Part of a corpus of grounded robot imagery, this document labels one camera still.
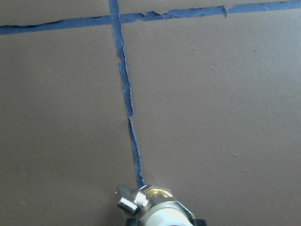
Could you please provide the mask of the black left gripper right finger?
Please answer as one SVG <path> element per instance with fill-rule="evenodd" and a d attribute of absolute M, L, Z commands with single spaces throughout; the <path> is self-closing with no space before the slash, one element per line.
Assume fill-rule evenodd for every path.
<path fill-rule="evenodd" d="M 207 226 L 207 222 L 204 219 L 193 219 L 192 223 L 194 226 Z"/>

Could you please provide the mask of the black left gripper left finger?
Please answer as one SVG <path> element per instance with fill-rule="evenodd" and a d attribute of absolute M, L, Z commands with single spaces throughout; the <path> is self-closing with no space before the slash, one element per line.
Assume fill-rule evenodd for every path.
<path fill-rule="evenodd" d="M 138 225 L 138 220 L 136 218 L 128 218 L 126 220 L 125 226 L 139 226 Z"/>

